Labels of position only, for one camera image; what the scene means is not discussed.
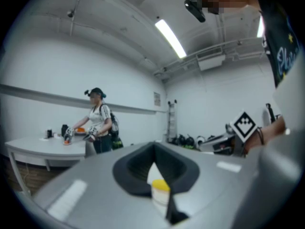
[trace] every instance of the white shirt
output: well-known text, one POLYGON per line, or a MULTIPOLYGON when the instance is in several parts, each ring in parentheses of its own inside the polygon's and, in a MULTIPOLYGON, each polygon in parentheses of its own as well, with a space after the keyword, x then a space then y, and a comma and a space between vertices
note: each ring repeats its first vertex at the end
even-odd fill
MULTIPOLYGON (((92 126, 94 126, 98 131, 100 131, 105 125, 105 120, 111 118, 110 109, 105 104, 101 106, 101 111, 100 106, 97 106, 95 109, 92 108, 89 112, 88 118, 92 121, 92 126)), ((105 136, 107 134, 108 131, 98 136, 105 136)))

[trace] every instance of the ceiling light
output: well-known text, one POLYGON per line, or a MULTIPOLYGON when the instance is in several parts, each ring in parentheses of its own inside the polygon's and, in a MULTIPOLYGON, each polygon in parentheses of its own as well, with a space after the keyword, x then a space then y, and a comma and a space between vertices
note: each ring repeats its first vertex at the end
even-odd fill
POLYGON ((264 31, 265 31, 265 26, 264 26, 263 17, 261 16, 260 19, 259 19, 257 37, 263 37, 264 31))
POLYGON ((155 24, 155 26, 159 29, 159 31, 163 34, 163 36, 167 39, 173 49, 176 51, 179 58, 184 58, 186 53, 178 41, 177 37, 168 26, 168 24, 164 20, 160 20, 155 24))

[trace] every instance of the white ceiling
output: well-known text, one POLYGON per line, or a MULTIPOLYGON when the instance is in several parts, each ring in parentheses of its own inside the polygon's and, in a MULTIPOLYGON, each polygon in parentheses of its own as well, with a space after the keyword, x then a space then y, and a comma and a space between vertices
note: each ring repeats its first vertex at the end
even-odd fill
MULTIPOLYGON (((72 23, 67 12, 75 8, 77 1, 33 0, 28 10, 32 26, 66 34, 70 34, 72 26, 71 36, 115 50, 151 73, 188 62, 195 57, 195 52, 213 45, 222 43, 225 51, 229 41, 254 38, 245 50, 262 50, 261 42, 255 39, 259 13, 251 7, 221 16, 206 14, 206 22, 200 23, 185 9, 185 0, 79 0, 72 23), (154 26, 159 20, 157 17, 168 23, 191 56, 178 61, 176 53, 154 26)), ((236 47, 234 42, 228 54, 236 47)))

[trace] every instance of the white table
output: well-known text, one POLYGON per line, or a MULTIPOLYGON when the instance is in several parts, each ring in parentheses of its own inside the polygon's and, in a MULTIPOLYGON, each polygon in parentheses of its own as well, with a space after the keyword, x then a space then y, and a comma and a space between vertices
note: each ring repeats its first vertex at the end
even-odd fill
POLYGON ((10 162, 18 183, 20 184, 24 194, 30 196, 30 193, 17 168, 14 154, 44 159, 47 169, 50 170, 48 159, 83 160, 86 153, 85 143, 86 142, 82 140, 82 136, 74 137, 72 139, 72 144, 68 146, 63 144, 63 138, 50 138, 47 141, 41 141, 39 137, 26 137, 6 142, 5 146, 8 150, 10 162))

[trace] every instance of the gray wall strip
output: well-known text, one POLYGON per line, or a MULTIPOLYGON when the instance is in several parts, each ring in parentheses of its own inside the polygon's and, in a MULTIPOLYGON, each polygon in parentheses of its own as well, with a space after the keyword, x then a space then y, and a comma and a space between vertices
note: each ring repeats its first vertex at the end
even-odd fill
MULTIPOLYGON (((20 98, 50 103, 50 104, 63 105, 63 106, 71 106, 71 107, 85 108, 85 109, 92 107, 89 100, 37 92, 19 87, 3 85, 3 84, 0 84, 0 93, 15 97, 20 97, 20 98)), ((143 115, 154 115, 156 113, 156 111, 154 110, 126 107, 122 105, 109 104, 109 103, 106 104, 114 112, 143 114, 143 115)))

